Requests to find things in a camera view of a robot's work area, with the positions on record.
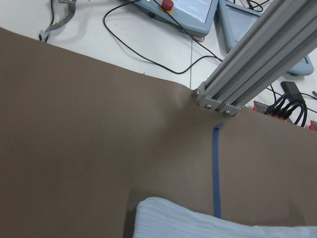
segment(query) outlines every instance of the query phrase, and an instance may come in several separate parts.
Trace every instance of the metal bracket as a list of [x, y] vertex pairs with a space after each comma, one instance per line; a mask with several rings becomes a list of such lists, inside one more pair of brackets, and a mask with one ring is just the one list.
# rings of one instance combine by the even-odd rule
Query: metal bracket
[[59, 22], [50, 25], [45, 31], [41, 31], [40, 32], [40, 36], [41, 36], [41, 41], [45, 42], [45, 39], [47, 38], [47, 36], [50, 34], [51, 31], [56, 30], [58, 28], [61, 28], [62, 26], [64, 26], [65, 24], [67, 24], [75, 15], [75, 11], [76, 11], [76, 1], [77, 0], [58, 0], [59, 3], [66, 3], [68, 4], [68, 13], [67, 15]]

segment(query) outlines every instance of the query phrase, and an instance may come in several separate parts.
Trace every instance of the device screen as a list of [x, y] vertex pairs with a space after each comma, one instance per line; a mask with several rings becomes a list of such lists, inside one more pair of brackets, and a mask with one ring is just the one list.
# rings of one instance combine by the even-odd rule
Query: device screen
[[174, 7], [205, 23], [212, 0], [174, 0]]
[[234, 40], [240, 41], [247, 31], [258, 20], [258, 16], [227, 5], [229, 21]]

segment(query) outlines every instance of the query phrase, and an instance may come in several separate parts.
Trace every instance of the blue tape strip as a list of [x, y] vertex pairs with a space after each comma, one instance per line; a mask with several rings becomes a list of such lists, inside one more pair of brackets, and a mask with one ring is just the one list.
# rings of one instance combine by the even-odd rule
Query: blue tape strip
[[220, 181], [219, 181], [219, 131], [223, 124], [215, 126], [212, 132], [212, 188], [213, 215], [221, 218]]

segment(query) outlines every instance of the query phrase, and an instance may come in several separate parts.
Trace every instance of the red button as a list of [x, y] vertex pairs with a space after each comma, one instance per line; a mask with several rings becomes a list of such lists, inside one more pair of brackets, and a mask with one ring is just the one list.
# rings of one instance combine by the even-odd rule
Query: red button
[[172, 0], [163, 0], [161, 7], [165, 11], [171, 11], [174, 7], [174, 3]]

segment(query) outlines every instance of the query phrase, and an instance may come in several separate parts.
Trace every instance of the white cloth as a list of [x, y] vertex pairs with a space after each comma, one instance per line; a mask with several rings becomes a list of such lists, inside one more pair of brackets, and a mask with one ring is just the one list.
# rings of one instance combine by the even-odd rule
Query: white cloth
[[317, 238], [317, 227], [250, 227], [150, 197], [137, 207], [133, 238]]

